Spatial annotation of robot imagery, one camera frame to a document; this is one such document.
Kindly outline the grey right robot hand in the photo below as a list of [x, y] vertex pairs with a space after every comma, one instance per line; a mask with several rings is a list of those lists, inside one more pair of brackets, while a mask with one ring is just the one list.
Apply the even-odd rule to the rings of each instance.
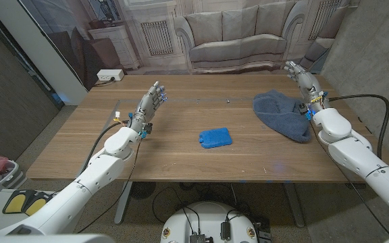
[[288, 77], [297, 82], [304, 104], [311, 114], [330, 108], [326, 92], [322, 90], [318, 79], [312, 73], [293, 61], [287, 61], [284, 69], [288, 72]]

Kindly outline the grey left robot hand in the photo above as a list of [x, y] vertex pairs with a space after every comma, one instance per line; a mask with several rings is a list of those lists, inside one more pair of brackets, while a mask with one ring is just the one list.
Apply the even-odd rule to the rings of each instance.
[[166, 100], [165, 86], [161, 86], [159, 81], [156, 81], [138, 103], [128, 127], [140, 132], [153, 119], [155, 111]]

